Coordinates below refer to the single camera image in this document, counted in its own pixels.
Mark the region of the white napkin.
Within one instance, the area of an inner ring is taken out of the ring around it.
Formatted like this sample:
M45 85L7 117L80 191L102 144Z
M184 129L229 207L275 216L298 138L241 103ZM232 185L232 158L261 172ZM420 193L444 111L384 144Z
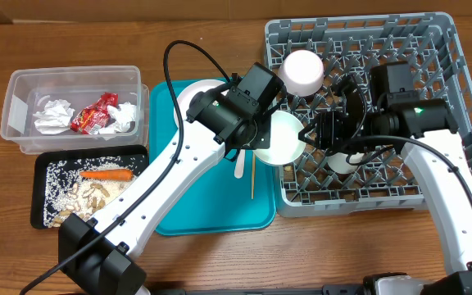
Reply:
M60 134L70 129L71 118L75 110L67 100L48 101L43 111L33 114L34 127L41 134Z

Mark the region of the small white bowl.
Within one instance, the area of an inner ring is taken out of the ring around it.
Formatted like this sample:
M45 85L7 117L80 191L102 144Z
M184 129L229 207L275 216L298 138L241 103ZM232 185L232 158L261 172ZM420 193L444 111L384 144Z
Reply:
M256 149L253 153L270 166L283 166L298 159L306 144L298 139L304 128L302 122L286 111L275 111L271 116L270 147Z

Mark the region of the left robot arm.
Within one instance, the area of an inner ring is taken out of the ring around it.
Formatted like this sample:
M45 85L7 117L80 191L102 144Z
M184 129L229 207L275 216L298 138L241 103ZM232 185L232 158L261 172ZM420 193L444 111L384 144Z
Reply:
M176 108L166 148L115 200L88 220L70 214L59 229L61 271L87 294L146 294L135 263L161 220L233 149L270 145L271 103L283 81L255 63L244 77L196 92Z

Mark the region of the red snack wrapper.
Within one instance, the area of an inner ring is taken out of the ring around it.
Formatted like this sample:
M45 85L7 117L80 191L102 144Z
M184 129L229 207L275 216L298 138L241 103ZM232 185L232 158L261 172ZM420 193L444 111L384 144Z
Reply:
M85 107L70 123L70 129L80 134L97 134L111 116L108 107L117 107L119 95L104 93L92 105Z

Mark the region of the orange carrot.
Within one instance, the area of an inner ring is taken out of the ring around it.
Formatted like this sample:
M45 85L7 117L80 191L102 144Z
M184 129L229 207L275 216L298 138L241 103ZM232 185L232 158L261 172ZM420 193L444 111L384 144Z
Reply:
M79 173L81 177L99 180L130 181L134 172L129 169L87 170Z

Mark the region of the peanut shells and rice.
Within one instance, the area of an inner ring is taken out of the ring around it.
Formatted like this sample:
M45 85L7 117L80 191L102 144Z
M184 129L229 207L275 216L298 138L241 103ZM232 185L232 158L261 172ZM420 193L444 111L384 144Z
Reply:
M89 179L81 176L84 171L126 169L137 178L147 167L143 154L105 156L74 160L59 160L46 167L43 193L43 221L46 228L59 227L71 214L82 220L102 209L120 196L132 183L111 179Z

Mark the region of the white cup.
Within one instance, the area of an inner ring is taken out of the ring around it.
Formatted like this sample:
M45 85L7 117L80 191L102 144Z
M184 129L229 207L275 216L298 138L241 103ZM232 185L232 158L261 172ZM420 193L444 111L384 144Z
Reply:
M351 155L350 162L352 164L350 165L346 162L348 155L339 152L329 157L327 165L332 171L338 174L351 174L358 168L358 166L354 166L353 163L361 161L364 155L364 153L356 153Z

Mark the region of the white tissue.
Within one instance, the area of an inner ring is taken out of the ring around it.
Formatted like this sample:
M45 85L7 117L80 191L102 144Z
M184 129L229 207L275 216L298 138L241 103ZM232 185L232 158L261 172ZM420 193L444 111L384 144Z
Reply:
M130 123L137 119L137 106L130 102L119 104L118 107L108 106L108 115L112 122L101 128L100 134L125 133L130 129Z

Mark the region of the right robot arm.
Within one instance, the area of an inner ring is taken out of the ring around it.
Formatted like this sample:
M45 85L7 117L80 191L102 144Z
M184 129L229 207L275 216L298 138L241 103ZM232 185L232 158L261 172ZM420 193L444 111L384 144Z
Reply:
M393 150L415 177L440 237L446 276L435 282L405 273L368 275L350 294L472 294L472 174L458 124L441 98L423 99L405 61L370 70L368 112L356 80L347 75L332 86L342 111L317 115L298 137L328 155L361 153L363 166Z

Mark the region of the pink bowl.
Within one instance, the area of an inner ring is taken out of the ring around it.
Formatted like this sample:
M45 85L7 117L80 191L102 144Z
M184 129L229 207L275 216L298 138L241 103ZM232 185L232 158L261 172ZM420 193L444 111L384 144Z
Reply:
M278 71L278 77L284 82L287 92L298 97L307 97L319 92L324 74L322 60L308 50L289 53Z

